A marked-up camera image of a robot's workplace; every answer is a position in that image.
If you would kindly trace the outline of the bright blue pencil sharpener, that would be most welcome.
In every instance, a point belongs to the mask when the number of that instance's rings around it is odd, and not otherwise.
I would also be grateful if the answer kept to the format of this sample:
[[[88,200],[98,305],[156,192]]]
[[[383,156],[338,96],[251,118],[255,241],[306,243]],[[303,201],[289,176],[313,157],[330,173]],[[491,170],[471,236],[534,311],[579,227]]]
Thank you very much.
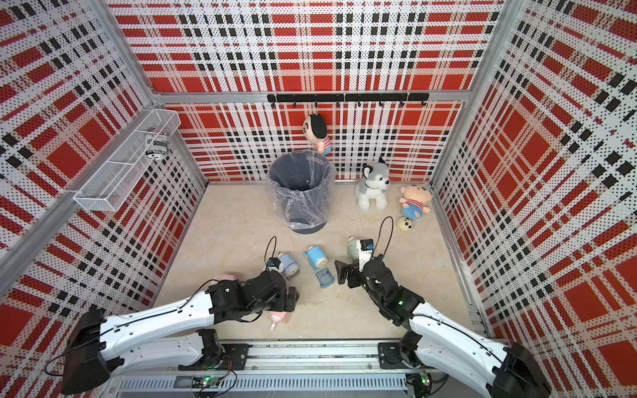
[[[323,250],[318,246],[310,246],[303,255],[315,271],[319,271],[328,265],[327,255],[325,255]]]

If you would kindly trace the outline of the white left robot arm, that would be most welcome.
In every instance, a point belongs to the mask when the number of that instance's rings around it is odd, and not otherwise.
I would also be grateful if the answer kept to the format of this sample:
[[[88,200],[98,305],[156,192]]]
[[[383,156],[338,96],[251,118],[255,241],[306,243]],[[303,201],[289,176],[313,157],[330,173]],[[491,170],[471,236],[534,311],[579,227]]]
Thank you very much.
[[[216,325],[251,323],[265,312],[287,315],[299,298],[281,273],[264,270],[247,281],[208,280],[186,299],[138,313],[106,316],[91,310],[81,316],[61,355],[61,392],[91,391],[127,371],[214,370],[232,362]]]

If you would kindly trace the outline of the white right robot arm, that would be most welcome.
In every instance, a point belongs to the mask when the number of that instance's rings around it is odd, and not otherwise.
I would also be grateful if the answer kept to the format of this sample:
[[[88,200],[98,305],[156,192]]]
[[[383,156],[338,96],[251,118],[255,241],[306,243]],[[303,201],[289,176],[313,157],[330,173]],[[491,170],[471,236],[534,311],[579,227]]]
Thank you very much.
[[[402,362],[442,371],[482,397],[549,397],[552,387],[532,353],[506,346],[446,317],[420,295],[396,282],[379,255],[365,265],[334,262],[338,283],[364,289],[379,313],[406,329]]]

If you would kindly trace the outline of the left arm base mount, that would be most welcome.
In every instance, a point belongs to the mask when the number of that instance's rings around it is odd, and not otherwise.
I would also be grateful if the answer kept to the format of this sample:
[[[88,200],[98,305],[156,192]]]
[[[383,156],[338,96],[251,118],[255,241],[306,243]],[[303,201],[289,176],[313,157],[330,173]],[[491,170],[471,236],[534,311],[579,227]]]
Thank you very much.
[[[192,365],[179,365],[179,371],[212,371],[245,369],[248,357],[249,345],[225,344],[216,348],[204,348],[202,357]]]

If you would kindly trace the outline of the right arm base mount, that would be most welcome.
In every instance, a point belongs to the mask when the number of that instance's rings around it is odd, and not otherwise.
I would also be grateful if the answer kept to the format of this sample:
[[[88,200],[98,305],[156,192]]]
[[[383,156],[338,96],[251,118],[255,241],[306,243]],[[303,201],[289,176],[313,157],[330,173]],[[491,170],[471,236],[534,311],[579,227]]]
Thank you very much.
[[[422,365],[406,360],[399,343],[378,343],[378,362],[383,370],[413,369],[418,370]]]

